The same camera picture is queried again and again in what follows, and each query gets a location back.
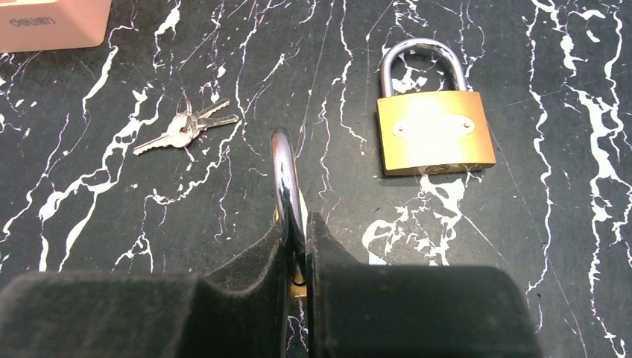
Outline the silver key bunch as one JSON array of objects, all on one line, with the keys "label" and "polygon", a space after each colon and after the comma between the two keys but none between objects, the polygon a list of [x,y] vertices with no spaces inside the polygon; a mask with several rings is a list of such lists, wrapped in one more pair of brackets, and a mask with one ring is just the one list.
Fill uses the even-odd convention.
[{"label": "silver key bunch", "polygon": [[133,154],[138,156],[153,148],[184,148],[193,139],[197,138],[202,131],[235,124],[239,121],[239,116],[236,114],[217,118],[212,116],[219,110],[228,107],[229,104],[230,100],[228,98],[222,98],[211,106],[193,111],[190,100],[187,97],[182,97],[178,101],[175,116],[167,130],[161,136],[136,146],[133,149]]}]

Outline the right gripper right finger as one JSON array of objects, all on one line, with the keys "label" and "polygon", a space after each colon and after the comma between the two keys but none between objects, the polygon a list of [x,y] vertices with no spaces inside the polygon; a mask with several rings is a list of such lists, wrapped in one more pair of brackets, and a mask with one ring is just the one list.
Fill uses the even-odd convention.
[{"label": "right gripper right finger", "polygon": [[541,357],[522,293],[489,266],[371,266],[306,225],[311,357]]}]

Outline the brass padlock long shackle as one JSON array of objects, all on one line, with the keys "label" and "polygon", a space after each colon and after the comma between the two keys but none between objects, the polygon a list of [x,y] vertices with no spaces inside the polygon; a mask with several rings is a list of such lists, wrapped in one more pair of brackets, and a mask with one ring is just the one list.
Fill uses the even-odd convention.
[{"label": "brass padlock long shackle", "polygon": [[282,228],[281,244],[285,252],[290,280],[290,294],[307,296],[306,283],[306,208],[300,191],[294,149],[285,128],[271,133],[271,156],[274,166],[276,220]]}]

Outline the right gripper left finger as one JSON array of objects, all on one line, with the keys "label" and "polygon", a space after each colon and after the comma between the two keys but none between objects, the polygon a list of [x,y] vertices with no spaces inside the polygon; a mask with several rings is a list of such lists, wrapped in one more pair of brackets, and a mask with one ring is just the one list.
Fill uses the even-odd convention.
[{"label": "right gripper left finger", "polygon": [[274,224],[209,274],[23,274],[1,291],[3,357],[281,357],[288,309]]}]

